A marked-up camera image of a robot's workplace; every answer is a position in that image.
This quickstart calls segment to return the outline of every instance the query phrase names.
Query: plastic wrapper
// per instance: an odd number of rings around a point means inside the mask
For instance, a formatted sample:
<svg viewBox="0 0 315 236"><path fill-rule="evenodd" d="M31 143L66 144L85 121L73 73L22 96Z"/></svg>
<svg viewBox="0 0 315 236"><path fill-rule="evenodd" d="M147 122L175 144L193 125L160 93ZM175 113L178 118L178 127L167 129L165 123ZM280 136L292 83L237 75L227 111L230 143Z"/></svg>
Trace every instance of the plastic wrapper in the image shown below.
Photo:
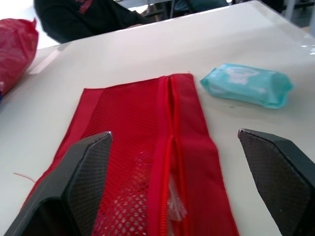
<svg viewBox="0 0 315 236"><path fill-rule="evenodd" d="M175 236L176 234L173 230L172 221L182 221L183 218L187 215L187 211L178 194L176 184L172 175L170 175L169 180L169 199L167 205L168 205L167 235Z"/></svg>
<svg viewBox="0 0 315 236"><path fill-rule="evenodd" d="M0 99L19 82L35 57L38 43L35 26L35 19L0 20Z"/></svg>
<svg viewBox="0 0 315 236"><path fill-rule="evenodd" d="M293 89L283 73L236 64L214 69L201 84L213 96L272 109L284 106L288 92Z"/></svg>

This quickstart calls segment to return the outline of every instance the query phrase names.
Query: red pencil case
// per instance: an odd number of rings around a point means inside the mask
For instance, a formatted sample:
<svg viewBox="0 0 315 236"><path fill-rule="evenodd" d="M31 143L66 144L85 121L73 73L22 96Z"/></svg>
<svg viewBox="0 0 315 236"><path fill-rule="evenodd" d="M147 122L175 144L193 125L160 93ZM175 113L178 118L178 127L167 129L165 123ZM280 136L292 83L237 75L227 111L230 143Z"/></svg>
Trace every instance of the red pencil case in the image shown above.
<svg viewBox="0 0 315 236"><path fill-rule="evenodd" d="M85 89L30 195L73 143L104 131L113 143L92 235L238 236L191 74ZM170 178L186 211L180 220L170 216Z"/></svg>

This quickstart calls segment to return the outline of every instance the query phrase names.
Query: black jacket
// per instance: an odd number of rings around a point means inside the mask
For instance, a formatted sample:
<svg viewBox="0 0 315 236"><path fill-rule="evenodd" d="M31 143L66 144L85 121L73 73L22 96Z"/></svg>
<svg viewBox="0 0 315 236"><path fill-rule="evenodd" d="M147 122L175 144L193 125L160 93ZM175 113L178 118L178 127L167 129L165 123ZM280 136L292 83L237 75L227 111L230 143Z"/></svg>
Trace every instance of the black jacket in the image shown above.
<svg viewBox="0 0 315 236"><path fill-rule="evenodd" d="M151 23L113 0L34 0L34 5L43 29L60 43Z"/></svg>

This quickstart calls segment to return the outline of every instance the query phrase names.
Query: red plastic bag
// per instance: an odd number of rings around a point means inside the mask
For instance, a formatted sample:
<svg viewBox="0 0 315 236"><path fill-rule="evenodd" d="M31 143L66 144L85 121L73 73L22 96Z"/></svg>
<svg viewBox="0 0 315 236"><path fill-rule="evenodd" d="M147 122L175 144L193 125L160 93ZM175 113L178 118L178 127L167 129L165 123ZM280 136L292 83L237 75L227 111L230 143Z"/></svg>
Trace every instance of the red plastic bag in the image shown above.
<svg viewBox="0 0 315 236"><path fill-rule="evenodd" d="M35 19L0 20L0 99L18 83L35 57L38 43L35 27Z"/></svg>

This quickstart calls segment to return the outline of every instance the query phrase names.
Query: person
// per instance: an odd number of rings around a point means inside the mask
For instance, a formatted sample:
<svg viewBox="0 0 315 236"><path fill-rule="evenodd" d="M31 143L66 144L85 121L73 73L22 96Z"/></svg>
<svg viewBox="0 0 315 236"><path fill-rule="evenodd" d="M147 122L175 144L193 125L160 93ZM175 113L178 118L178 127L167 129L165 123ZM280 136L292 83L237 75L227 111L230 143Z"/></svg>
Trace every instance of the person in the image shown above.
<svg viewBox="0 0 315 236"><path fill-rule="evenodd" d="M59 43L149 24L113 0L34 0L44 31Z"/></svg>
<svg viewBox="0 0 315 236"><path fill-rule="evenodd" d="M193 10L201 12L223 6L228 6L226 0L176 0L175 11Z"/></svg>

